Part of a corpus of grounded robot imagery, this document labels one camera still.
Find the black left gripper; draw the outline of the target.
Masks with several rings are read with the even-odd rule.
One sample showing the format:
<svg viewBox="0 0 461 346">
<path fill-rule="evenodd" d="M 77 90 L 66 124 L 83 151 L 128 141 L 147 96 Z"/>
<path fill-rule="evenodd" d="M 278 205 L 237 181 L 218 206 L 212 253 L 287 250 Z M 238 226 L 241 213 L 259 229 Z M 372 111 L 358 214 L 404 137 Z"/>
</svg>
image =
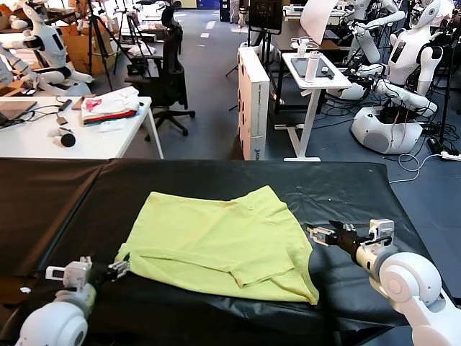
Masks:
<svg viewBox="0 0 461 346">
<path fill-rule="evenodd" d="M 108 280 L 119 280 L 126 275 L 130 268 L 130 254 L 127 253 L 120 261 L 110 265 L 94 263 L 91 266 L 88 283 L 91 285 L 102 285 Z"/>
</svg>

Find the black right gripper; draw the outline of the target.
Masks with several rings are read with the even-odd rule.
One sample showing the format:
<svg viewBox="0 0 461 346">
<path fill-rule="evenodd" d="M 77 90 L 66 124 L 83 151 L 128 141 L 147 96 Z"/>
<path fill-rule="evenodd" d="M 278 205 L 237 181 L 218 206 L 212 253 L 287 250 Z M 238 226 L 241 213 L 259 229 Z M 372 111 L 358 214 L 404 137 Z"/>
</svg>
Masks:
<svg viewBox="0 0 461 346">
<path fill-rule="evenodd" d="M 361 243 L 367 240 L 366 236 L 359 236 L 351 223 L 330 220 L 334 230 L 308 224 L 309 237 L 325 247 L 338 245 L 346 252 L 356 252 Z"/>
</svg>

